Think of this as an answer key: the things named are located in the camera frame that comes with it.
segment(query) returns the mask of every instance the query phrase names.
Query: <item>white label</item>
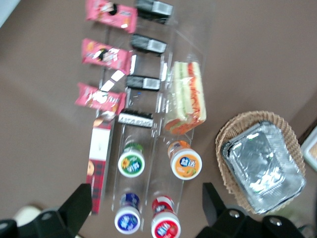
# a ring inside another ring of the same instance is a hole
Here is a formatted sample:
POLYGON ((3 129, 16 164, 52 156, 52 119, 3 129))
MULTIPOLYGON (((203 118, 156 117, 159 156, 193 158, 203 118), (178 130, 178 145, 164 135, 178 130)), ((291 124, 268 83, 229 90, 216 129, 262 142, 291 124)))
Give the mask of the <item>white label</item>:
POLYGON ((89 158, 94 160, 106 161, 109 147, 110 130, 93 128, 89 158))
POLYGON ((153 3, 152 12, 160 13, 163 15, 172 15, 173 6, 163 3, 161 1, 155 1, 153 3))
POLYGON ((166 49, 166 44, 157 40, 149 40, 147 50, 158 53, 163 53, 166 49))
POLYGON ((143 127, 152 127, 153 119, 138 117, 130 114, 120 113, 118 118, 119 123, 138 125, 143 127))
POLYGON ((158 90, 159 83, 160 83, 160 81, 158 79, 145 78, 145 79, 143 79, 143 88, 144 89, 158 90))

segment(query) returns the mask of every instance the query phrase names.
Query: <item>pink candy bar wrapper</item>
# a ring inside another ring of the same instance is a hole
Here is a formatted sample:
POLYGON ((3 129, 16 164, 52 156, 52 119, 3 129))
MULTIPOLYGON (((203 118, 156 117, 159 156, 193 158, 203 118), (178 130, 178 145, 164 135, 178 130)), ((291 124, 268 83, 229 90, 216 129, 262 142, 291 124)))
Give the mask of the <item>pink candy bar wrapper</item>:
POLYGON ((106 0, 86 0, 86 19, 98 21, 128 33, 134 33, 137 25, 136 8, 115 4, 106 0))
POLYGON ((128 75, 131 68, 132 51, 125 51, 103 43, 84 39, 82 63, 92 63, 122 71, 128 75))
POLYGON ((118 115, 125 108, 126 93, 104 92, 98 88, 78 83, 79 97, 75 104, 118 115))

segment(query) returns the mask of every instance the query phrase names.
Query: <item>packaged sandwich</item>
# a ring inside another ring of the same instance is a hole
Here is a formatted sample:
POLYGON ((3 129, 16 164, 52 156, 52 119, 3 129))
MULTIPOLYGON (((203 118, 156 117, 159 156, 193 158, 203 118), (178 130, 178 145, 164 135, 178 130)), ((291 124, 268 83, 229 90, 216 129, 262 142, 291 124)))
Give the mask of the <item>packaged sandwich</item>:
POLYGON ((84 39, 82 42, 83 63, 106 66, 128 75, 131 68, 131 56, 131 51, 117 49, 90 39, 84 39))
POLYGON ((106 0, 86 0, 86 19, 122 28, 134 33, 138 11, 134 7, 116 4, 106 0))
POLYGON ((78 83, 79 97, 75 104, 118 115, 125 107, 126 93, 104 92, 96 87, 78 83))
POLYGON ((206 120, 206 106, 199 64, 175 62, 168 92, 164 128, 172 134, 185 134, 206 120))

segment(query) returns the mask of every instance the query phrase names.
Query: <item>red snack wrapper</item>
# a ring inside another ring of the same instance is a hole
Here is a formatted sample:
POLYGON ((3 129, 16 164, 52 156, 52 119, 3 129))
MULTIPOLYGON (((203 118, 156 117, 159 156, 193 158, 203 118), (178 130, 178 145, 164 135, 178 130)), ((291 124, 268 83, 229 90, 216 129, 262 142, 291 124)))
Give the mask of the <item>red snack wrapper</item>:
POLYGON ((93 214, 99 213, 102 196, 105 191, 105 180, 109 168, 108 162, 111 148, 111 135, 113 132, 114 123, 114 121, 100 123, 100 119, 96 120, 98 121, 97 123, 94 123, 94 128, 91 136, 91 145, 86 176, 86 183, 90 183, 91 185, 93 214))
POLYGON ((132 51, 125 51, 103 43, 84 39, 82 63, 92 63, 122 71, 128 75, 131 68, 132 51))
POLYGON ((79 97, 75 104, 118 115, 125 107, 126 93, 104 92, 96 87, 78 83, 79 97))
POLYGON ((122 28, 134 33, 138 18, 136 8, 115 4, 106 0, 86 0, 86 19, 122 28))

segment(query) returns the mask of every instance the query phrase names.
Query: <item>sandwich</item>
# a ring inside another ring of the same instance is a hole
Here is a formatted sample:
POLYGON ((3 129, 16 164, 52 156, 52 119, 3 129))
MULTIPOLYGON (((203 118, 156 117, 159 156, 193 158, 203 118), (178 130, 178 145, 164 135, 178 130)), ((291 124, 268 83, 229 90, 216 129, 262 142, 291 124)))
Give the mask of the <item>sandwich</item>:
POLYGON ((199 64, 175 62, 168 93, 164 128, 185 134, 206 120, 206 106, 199 64))

